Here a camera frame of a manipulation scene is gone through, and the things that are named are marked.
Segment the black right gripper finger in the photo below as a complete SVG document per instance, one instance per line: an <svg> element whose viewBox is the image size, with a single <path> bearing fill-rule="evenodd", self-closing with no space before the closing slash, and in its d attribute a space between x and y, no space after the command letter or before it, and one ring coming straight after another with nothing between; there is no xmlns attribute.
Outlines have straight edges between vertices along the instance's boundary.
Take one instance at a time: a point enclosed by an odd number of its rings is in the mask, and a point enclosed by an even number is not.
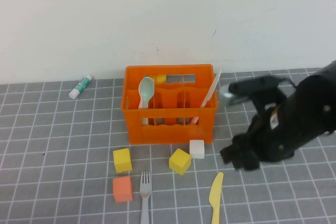
<svg viewBox="0 0 336 224"><path fill-rule="evenodd" d="M252 171L260 168L260 160L256 153L243 153L241 158L241 168L243 170Z"/></svg>
<svg viewBox="0 0 336 224"><path fill-rule="evenodd" d="M224 164L232 163L234 168L244 167L244 155L239 145L231 144L220 151Z"/></svg>

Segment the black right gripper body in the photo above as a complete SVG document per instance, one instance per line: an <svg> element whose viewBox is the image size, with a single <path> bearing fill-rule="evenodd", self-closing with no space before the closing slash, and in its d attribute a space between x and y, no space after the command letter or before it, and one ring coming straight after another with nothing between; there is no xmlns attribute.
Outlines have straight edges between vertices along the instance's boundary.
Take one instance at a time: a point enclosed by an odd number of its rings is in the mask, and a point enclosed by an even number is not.
<svg viewBox="0 0 336 224"><path fill-rule="evenodd" d="M243 158L246 151L253 150L260 160L273 160L271 152L264 139L266 133L270 131L271 112L256 114L245 133L239 133L232 138L234 146L234 160Z"/></svg>

